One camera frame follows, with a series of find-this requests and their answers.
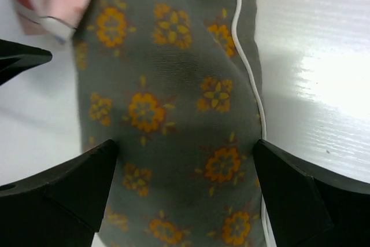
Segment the white cord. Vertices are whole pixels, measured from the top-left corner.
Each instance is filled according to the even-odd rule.
[[[242,59],[244,65],[247,69],[250,84],[251,84],[251,87],[252,87],[252,91],[253,91],[253,94],[256,98],[258,110],[260,112],[262,139],[266,139],[266,118],[265,118],[264,107],[262,105],[260,94],[258,93],[258,90],[257,90],[256,81],[254,80],[252,68],[250,67],[248,59],[245,56],[245,53],[244,53],[243,48],[241,46],[241,43],[239,42],[239,39],[238,39],[237,27],[238,27],[239,16],[241,15],[240,14],[241,10],[242,10],[242,0],[236,0],[235,14],[234,14],[234,18],[232,19],[232,24],[231,24],[231,35],[232,35],[232,38],[234,40],[236,50],[238,51],[238,53],[240,55],[240,58]],[[262,197],[261,221],[262,221],[262,227],[263,227],[263,230],[264,230],[266,246],[270,247],[271,243],[270,243],[270,237],[269,237],[269,232],[268,232],[268,228],[267,228],[267,217],[268,216],[267,216],[266,204],[265,204],[265,201]]]

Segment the white table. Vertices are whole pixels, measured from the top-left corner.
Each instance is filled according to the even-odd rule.
[[[0,38],[54,59],[0,87],[0,184],[80,153],[70,49],[23,36],[9,5]],[[370,183],[370,0],[258,0],[256,41],[268,140]]]

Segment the black object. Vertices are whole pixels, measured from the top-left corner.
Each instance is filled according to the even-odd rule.
[[[369,245],[369,184],[263,140],[253,156],[277,247]]]
[[[47,50],[0,40],[0,85],[28,69],[49,62],[52,58]]]
[[[0,187],[0,246],[90,247],[116,166],[112,141]]]

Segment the floral fabric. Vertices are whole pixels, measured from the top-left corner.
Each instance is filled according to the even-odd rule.
[[[238,35],[258,88],[256,0]],[[264,247],[251,149],[261,123],[231,36],[236,0],[92,0],[74,37],[83,147],[120,155],[112,247]]]

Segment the yellow flower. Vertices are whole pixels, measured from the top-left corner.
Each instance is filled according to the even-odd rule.
[[[248,213],[235,212],[231,217],[226,218],[222,230],[222,238],[226,244],[243,245],[250,231]]]
[[[123,43],[127,23],[125,15],[116,7],[106,7],[98,17],[97,24],[99,40],[104,42],[107,47],[114,47]]]
[[[151,170],[137,169],[134,164],[126,163],[123,185],[130,190],[135,190],[140,196],[148,196]]]
[[[203,97],[198,101],[198,110],[207,111],[214,109],[221,113],[230,110],[231,80],[206,78],[201,84],[201,89],[203,91]]]
[[[168,244],[178,244],[184,237],[182,231],[178,230],[171,222],[154,219],[149,223],[149,229],[154,237]]]
[[[158,106],[158,101],[153,95],[137,93],[132,97],[128,112],[132,118],[132,126],[137,126],[145,132],[151,132],[159,129],[166,111]]]
[[[103,126],[110,126],[110,110],[113,101],[107,98],[101,98],[97,93],[91,95],[91,106],[89,115],[93,120],[98,120]]]
[[[235,54],[234,40],[232,39],[226,25],[219,26],[217,24],[213,24],[208,27],[208,31],[214,34],[215,40],[224,48],[229,57],[232,57]]]
[[[175,11],[166,4],[158,4],[154,10],[157,26],[153,33],[155,43],[176,45],[188,49],[193,41],[190,35],[190,19],[184,11]]]
[[[75,46],[75,60],[77,67],[80,70],[86,69],[87,66],[86,54],[87,54],[87,43],[78,42]]]
[[[208,159],[205,176],[219,183],[231,180],[241,165],[236,148],[222,148],[215,151],[214,156]]]
[[[115,213],[110,207],[106,207],[105,209],[106,213],[106,220],[112,224],[117,226],[123,231],[128,231],[128,220],[125,215]]]

